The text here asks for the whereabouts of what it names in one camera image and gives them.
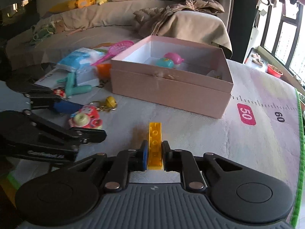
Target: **green mat edge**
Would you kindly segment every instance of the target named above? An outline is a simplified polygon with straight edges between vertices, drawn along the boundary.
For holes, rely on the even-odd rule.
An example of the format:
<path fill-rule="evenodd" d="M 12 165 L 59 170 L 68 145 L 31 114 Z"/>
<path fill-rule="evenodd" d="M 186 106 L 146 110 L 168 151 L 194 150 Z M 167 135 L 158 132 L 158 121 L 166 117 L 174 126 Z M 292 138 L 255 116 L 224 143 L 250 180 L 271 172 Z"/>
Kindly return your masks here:
<path fill-rule="evenodd" d="M 18 183 L 18 181 L 13 177 L 13 175 L 10 173 L 7 175 L 7 180 L 9 180 L 9 182 L 11 183 L 11 185 L 18 190 L 20 188 L 20 184 Z"/>
<path fill-rule="evenodd" d="M 290 219 L 290 224 L 295 228 L 298 223 L 299 213 L 301 209 L 302 202 L 302 191 L 303 191 L 303 178 L 304 178 L 304 129 L 303 129 L 303 119 L 302 119 L 302 110 L 300 98 L 298 95 L 298 91 L 295 89 L 297 104 L 298 104 L 298 112 L 299 112 L 299 130 L 300 130 L 300 168 L 299 168 L 299 179 L 298 179 L 298 187 L 296 190 L 295 196 L 295 204 L 292 212 L 292 216 Z"/>

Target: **key ring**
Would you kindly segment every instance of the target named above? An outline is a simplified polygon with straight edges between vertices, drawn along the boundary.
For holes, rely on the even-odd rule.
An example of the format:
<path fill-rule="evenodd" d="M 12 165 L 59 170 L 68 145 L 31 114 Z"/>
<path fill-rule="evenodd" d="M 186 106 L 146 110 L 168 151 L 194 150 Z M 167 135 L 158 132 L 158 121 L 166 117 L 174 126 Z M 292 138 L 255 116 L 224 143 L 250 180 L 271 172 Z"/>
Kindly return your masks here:
<path fill-rule="evenodd" d="M 117 104 L 114 107 L 107 107 L 107 106 L 104 106 L 103 102 L 101 102 L 101 101 L 92 101 L 91 103 L 89 103 L 89 105 L 95 106 L 96 110 L 98 110 L 98 111 L 107 111 L 107 112 L 109 112 L 111 110 L 115 110 L 117 108 Z"/>

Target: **brown blanket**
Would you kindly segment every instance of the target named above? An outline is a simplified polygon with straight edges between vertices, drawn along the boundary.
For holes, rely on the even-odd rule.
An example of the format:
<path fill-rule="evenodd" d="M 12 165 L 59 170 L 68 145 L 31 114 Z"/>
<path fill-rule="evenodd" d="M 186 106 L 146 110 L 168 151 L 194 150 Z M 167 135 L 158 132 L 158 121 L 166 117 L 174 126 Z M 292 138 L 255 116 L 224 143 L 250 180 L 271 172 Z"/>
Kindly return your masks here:
<path fill-rule="evenodd" d="M 162 25 L 175 13 L 181 10 L 216 15 L 224 13 L 223 6 L 214 0 L 186 0 L 184 4 L 172 4 L 166 8 L 145 8 L 134 12 L 139 23 L 139 34 L 143 37 L 157 35 Z"/>

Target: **pink cardboard box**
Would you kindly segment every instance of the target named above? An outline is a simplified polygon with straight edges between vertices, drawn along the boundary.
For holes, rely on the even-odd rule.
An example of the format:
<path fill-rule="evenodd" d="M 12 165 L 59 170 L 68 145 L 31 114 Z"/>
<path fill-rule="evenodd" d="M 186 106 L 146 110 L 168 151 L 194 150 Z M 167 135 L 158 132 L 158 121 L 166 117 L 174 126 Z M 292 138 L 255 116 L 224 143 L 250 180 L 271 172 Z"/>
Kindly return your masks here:
<path fill-rule="evenodd" d="M 177 69 L 155 66 L 168 52 L 178 53 Z M 175 38 L 148 36 L 111 60 L 115 94 L 221 118 L 233 81 L 222 49 Z M 220 79 L 207 76 L 215 70 Z"/>

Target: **pink toy racket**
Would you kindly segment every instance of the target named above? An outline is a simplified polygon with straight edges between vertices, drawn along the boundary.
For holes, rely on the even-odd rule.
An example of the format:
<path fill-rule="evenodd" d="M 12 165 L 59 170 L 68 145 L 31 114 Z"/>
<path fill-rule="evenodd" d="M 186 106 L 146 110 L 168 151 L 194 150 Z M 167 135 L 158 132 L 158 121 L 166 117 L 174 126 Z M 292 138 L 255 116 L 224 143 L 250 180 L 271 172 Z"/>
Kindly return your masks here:
<path fill-rule="evenodd" d="M 96 61 L 93 65 L 98 65 L 108 59 L 112 59 L 114 56 L 118 55 L 122 51 L 126 50 L 128 47 L 132 46 L 134 43 L 130 40 L 124 40 L 115 43 L 113 46 L 111 46 L 105 56 L 103 56 L 101 59 Z"/>

